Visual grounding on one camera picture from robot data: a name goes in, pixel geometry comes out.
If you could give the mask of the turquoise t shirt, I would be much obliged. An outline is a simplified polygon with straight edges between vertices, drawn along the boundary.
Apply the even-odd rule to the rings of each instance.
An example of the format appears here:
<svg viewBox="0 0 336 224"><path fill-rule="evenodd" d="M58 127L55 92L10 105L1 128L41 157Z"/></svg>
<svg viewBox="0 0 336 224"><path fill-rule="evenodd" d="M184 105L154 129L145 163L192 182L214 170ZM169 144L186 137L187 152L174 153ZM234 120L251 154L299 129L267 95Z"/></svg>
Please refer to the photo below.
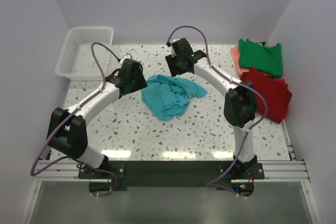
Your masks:
<svg viewBox="0 0 336 224"><path fill-rule="evenodd" d="M147 87L141 90L141 99L163 121L183 115L192 98L207 95L201 85L180 77L157 74L149 77L146 83Z"/></svg>

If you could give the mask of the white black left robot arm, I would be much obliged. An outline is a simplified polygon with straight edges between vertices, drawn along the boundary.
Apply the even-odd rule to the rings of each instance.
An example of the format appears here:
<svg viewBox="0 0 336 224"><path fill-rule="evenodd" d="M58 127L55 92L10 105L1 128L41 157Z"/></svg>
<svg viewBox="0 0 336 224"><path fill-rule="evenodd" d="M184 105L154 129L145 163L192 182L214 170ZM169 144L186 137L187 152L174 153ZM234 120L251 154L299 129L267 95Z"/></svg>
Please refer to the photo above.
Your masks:
<svg viewBox="0 0 336 224"><path fill-rule="evenodd" d="M97 178L108 174L108 158L89 144L87 126L107 106L122 96L147 87L140 62L127 58L82 101L66 109L56 108L49 123L48 145L90 166Z"/></svg>

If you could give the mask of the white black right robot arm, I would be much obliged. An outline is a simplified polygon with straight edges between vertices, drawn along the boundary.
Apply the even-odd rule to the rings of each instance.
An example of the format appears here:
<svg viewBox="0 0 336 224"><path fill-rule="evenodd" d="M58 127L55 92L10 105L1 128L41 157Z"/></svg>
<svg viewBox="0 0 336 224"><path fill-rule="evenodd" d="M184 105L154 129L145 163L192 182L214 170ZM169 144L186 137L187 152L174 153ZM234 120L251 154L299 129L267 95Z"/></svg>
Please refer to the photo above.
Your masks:
<svg viewBox="0 0 336 224"><path fill-rule="evenodd" d="M234 130L234 173L239 178L246 178L257 164L251 129L256 117L257 99L252 83L240 83L210 65L206 53L193 51L185 38L167 42L166 45L171 49L171 54L165 60L173 77L184 73L195 74L224 96L224 118Z"/></svg>

